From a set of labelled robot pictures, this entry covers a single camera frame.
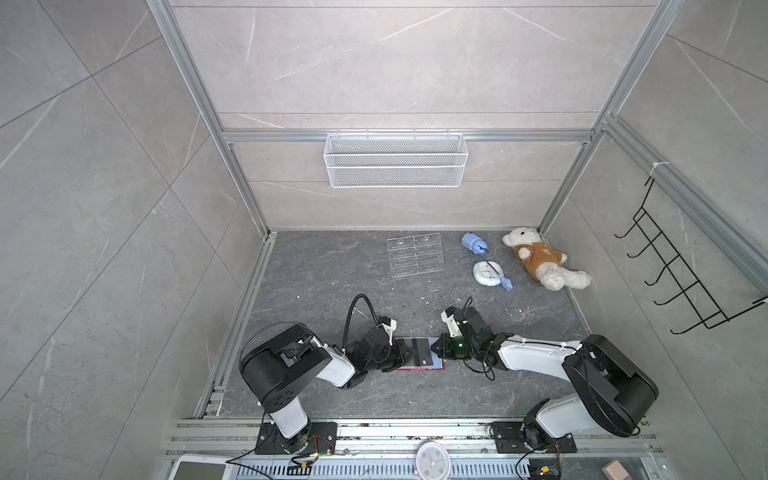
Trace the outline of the red card holder wallet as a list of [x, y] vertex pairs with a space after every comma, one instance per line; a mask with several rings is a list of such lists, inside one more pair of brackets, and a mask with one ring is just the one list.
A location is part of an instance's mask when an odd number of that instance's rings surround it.
[[401, 351], [410, 353], [405, 363], [397, 368], [397, 371], [438, 371], [445, 369], [445, 361], [432, 350], [432, 346], [438, 342], [438, 337], [400, 337], [395, 339], [395, 344]]

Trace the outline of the clear acrylic organizer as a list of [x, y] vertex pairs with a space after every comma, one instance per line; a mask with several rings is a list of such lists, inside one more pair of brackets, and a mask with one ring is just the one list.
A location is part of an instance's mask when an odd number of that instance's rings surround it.
[[424, 233], [387, 240], [392, 278], [441, 272], [444, 270], [440, 233]]

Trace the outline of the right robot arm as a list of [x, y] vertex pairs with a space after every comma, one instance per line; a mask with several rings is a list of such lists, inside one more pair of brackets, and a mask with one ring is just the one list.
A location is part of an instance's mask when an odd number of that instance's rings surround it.
[[498, 371], [529, 371], [570, 382], [573, 394], [537, 403], [512, 435], [530, 450], [597, 427], [617, 437], [634, 436], [659, 397], [650, 377], [602, 335], [554, 342], [495, 334], [472, 306], [449, 307], [441, 320], [448, 331], [431, 350], [444, 360], [477, 360], [480, 367], [472, 371], [491, 381]]

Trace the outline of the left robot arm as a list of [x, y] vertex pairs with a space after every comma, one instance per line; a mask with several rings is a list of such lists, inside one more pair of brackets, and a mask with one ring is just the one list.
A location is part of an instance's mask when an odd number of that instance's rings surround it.
[[348, 347], [321, 341], [304, 324], [293, 324], [264, 343], [243, 352], [239, 373], [286, 442], [302, 441], [310, 432], [300, 393], [314, 380], [351, 389], [373, 371], [388, 373], [413, 359], [413, 348], [394, 338], [396, 322], [386, 319]]

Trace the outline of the small blue brush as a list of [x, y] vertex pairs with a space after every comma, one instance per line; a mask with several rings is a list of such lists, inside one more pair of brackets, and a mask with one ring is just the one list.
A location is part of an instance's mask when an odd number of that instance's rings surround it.
[[499, 278], [500, 285], [506, 290], [506, 291], [512, 291], [514, 289], [514, 285], [512, 284], [511, 280], [501, 276]]

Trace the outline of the blue plastic bottle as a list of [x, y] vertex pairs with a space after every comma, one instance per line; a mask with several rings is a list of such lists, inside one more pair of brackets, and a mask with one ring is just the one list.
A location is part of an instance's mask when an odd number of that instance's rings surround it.
[[484, 255], [488, 252], [488, 244], [472, 232], [464, 234], [461, 243], [466, 249], [476, 255]]

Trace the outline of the white round clock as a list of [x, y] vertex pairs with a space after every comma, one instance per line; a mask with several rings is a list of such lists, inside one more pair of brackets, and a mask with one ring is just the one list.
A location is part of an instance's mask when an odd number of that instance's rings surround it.
[[447, 449], [436, 441], [423, 443], [415, 455], [415, 471], [420, 480], [446, 480], [452, 472]]

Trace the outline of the white teddy bear brown shirt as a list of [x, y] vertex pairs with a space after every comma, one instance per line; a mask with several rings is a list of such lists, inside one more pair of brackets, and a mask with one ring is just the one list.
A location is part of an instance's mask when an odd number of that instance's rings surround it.
[[544, 288], [583, 290], [591, 285], [592, 277], [585, 271], [569, 270], [563, 266], [568, 256], [546, 245], [535, 228], [519, 227], [502, 237], [502, 242]]

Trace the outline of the pink eraser block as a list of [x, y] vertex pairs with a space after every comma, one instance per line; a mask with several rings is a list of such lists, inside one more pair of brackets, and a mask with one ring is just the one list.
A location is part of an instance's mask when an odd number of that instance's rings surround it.
[[612, 460], [602, 467], [607, 480], [632, 480], [632, 476], [618, 460]]

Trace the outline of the white tablet device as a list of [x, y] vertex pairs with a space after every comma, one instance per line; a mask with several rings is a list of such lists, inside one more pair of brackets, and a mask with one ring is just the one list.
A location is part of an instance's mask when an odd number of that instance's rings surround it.
[[230, 480], [235, 479], [235, 466], [222, 456], [181, 455], [173, 464], [169, 480]]

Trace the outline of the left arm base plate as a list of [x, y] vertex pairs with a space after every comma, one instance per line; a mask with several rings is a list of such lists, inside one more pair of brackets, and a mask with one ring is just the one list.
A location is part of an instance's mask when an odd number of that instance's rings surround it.
[[338, 424], [335, 422], [310, 422], [292, 438], [282, 436], [274, 423], [262, 423], [256, 443], [256, 455], [304, 455], [333, 453], [337, 441]]

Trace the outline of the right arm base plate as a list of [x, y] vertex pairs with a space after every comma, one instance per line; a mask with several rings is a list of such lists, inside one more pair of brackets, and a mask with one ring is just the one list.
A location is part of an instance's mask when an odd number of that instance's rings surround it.
[[577, 447], [571, 434], [554, 438], [540, 427], [534, 424], [525, 424], [522, 421], [492, 422], [489, 434], [495, 442], [499, 454], [523, 454], [533, 451], [543, 451], [545, 453], [577, 452]]

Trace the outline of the black wall hook rack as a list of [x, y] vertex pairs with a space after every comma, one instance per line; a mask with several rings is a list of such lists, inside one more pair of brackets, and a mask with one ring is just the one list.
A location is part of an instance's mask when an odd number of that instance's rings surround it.
[[642, 247], [635, 253], [626, 253], [625, 256], [628, 259], [637, 259], [646, 252], [652, 252], [660, 262], [660, 268], [656, 277], [653, 280], [643, 281], [647, 287], [654, 287], [665, 278], [671, 280], [672, 285], [675, 287], [674, 292], [666, 300], [654, 300], [653, 304], [655, 306], [668, 306], [682, 298], [692, 310], [695, 316], [692, 324], [679, 329], [670, 328], [669, 332], [672, 335], [681, 336], [697, 328], [713, 330], [766, 306], [767, 296], [763, 295], [737, 313], [728, 314], [726, 312], [695, 272], [692, 263], [684, 258], [681, 250], [676, 247], [648, 210], [646, 204], [653, 190], [654, 183], [655, 180], [648, 177], [644, 183], [644, 196], [639, 207], [631, 217], [631, 224], [623, 233], [614, 234], [614, 238], [624, 240], [633, 234], [639, 234], [644, 241]]

